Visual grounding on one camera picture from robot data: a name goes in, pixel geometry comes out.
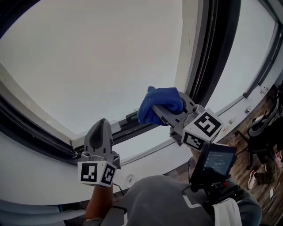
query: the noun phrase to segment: white strap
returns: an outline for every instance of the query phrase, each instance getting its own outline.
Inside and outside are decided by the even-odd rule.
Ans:
[[[234,199],[213,205],[215,226],[242,226],[239,207]]]

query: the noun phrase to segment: white cube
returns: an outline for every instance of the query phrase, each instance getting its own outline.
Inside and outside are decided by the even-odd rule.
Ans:
[[[207,108],[184,128],[181,142],[201,151],[204,143],[212,142],[222,126],[222,121]]]
[[[78,162],[78,180],[91,186],[111,187],[116,169],[108,161]]]

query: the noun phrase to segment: window frame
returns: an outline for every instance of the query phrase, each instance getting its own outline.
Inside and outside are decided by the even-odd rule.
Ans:
[[[0,8],[8,1],[1,1]],[[13,0],[8,7],[2,7],[0,37],[25,11],[37,2],[39,0]],[[202,19],[197,25],[199,26],[199,35],[195,37],[195,40],[196,38],[198,40],[193,49],[194,59],[188,62],[190,64],[188,73],[190,79],[186,93],[193,97],[197,103],[205,105],[204,103],[209,100],[217,84],[216,82],[213,84],[214,87],[209,86],[209,81],[219,80],[228,59],[237,29],[241,2],[239,0],[203,0],[202,4]],[[215,53],[216,62],[212,62],[209,58],[212,53]],[[213,63],[214,73],[208,75],[207,69]],[[2,94],[0,94],[0,115],[5,118],[0,122],[0,131],[10,138],[48,157],[76,165],[77,158],[83,151],[83,145],[73,148],[71,141],[69,143],[66,140],[62,141],[62,139],[46,131],[17,110]],[[118,124],[121,129],[113,133],[114,145],[158,126],[155,124],[139,124],[137,112],[127,115]]]
[[[256,77],[254,78],[252,84],[248,87],[247,91],[243,93],[244,98],[248,98],[251,92],[257,87],[260,86],[266,77],[268,76],[268,73],[270,72],[270,69],[273,66],[273,63],[277,57],[278,51],[281,47],[283,39],[283,26],[282,24],[277,21],[275,24],[275,31],[272,36],[272,43],[270,45],[270,48],[268,50],[268,53],[265,57],[265,60],[257,73]]]

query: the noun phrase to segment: cable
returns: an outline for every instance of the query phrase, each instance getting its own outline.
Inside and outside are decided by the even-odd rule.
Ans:
[[[273,196],[272,196],[272,198],[271,198],[271,200],[270,200],[270,202],[267,204],[267,206],[265,207],[265,208],[263,208],[263,210],[261,211],[261,212],[263,212],[268,206],[269,206],[269,204],[273,201],[273,197],[274,197],[274,195],[275,194],[273,194]]]
[[[190,184],[190,162],[194,157],[190,157],[190,159],[188,160],[187,164],[188,164],[188,179],[189,179],[189,184]]]
[[[115,185],[115,186],[119,187],[119,188],[120,188],[120,191],[121,191],[121,193],[122,193],[122,195],[123,195],[123,196],[125,196],[125,195],[124,195],[124,192],[123,192],[123,190],[122,190],[122,188],[121,188],[119,185],[114,184],[114,183],[113,183],[113,185]]]
[[[120,156],[118,156],[117,158],[115,158],[114,160],[113,160],[113,162],[115,162],[116,160],[118,160],[120,158]]]

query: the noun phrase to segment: blue cloth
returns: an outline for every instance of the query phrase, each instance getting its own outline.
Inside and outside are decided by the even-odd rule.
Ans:
[[[140,124],[155,123],[158,125],[167,125],[155,114],[151,106],[163,105],[170,111],[181,112],[183,110],[183,101],[176,88],[148,87],[147,94],[138,110],[138,121]]]

